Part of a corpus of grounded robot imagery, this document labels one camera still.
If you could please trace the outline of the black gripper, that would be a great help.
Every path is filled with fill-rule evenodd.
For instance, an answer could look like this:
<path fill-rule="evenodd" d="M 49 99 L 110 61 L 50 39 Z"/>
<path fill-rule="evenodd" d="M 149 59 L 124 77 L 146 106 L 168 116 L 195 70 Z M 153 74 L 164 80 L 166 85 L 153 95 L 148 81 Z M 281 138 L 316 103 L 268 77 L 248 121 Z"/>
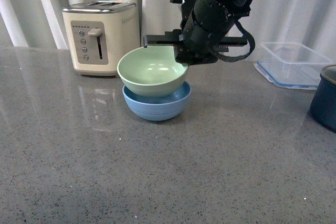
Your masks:
<path fill-rule="evenodd" d="M 218 0 L 184 0 L 181 28 L 164 35 L 144 35 L 144 47 L 169 45 L 175 61 L 191 65 L 237 62 L 247 54 L 227 56 L 228 47 L 247 45 L 247 31 Z"/>

